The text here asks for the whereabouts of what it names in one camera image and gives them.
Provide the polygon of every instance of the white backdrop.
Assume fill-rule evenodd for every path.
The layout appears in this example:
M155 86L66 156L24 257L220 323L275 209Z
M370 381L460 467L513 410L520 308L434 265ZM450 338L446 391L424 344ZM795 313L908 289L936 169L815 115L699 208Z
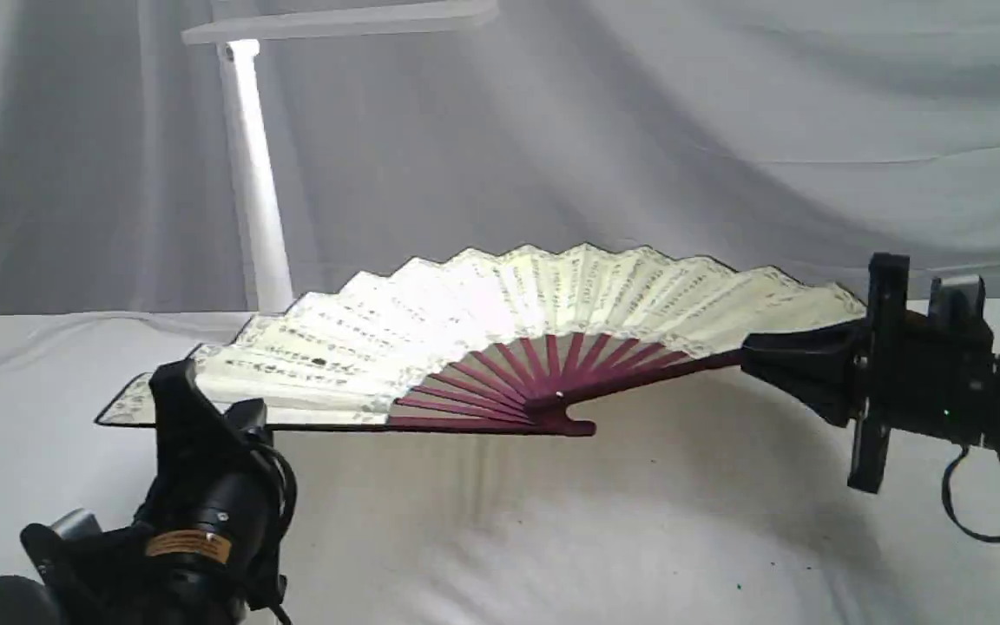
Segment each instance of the white backdrop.
M297 290L588 240L856 289L909 253L1000 293L1000 3L500 4L262 48ZM246 308L217 61L179 41L209 19L0 0L0 313Z
M1000 301L988 318L1000 351ZM0 352L62 323L0 317ZM193 344L103 321L0 369L0 574L33 575L26 523L79 506L127 522L154 477L152 432L91 419ZM738 372L639 394L579 408L599 420L591 439L281 435L300 482L282 564L295 622L1000 622L1000 546L940 510L955 448L897 434L869 496L845 487L850 431ZM966 523L1000 530L989 452L956 494Z

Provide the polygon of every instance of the white table surface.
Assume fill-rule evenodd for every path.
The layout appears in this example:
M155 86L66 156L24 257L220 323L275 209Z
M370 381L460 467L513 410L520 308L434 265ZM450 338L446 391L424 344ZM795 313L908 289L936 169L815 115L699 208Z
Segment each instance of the white table surface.
M987 317L1000 351L1000 301ZM0 317L0 353L64 323ZM75 507L106 529L128 521L154 475L152 432L92 419L197 343L96 321L0 368L0 575L35 576L26 523ZM283 561L293 620L1000 622L1000 546L940 510L955 448L894 435L872 497L845 487L850 431L773 388L716 372L651 389L581 408L594 439L280 435L301 486ZM992 454L972 454L956 492L967 521L1000 530Z

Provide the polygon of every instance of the fan paper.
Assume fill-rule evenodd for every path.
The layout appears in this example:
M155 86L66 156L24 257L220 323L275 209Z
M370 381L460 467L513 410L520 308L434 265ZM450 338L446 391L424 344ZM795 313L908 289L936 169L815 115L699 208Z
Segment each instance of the fan paper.
M734 365L751 332L798 332L865 315L837 285L773 266L735 272L649 247L564 253L467 249L358 273L254 315L229 345L189 356L225 409L261 398L275 430L592 434L564 408L611 392ZM151 372L96 420L151 426Z

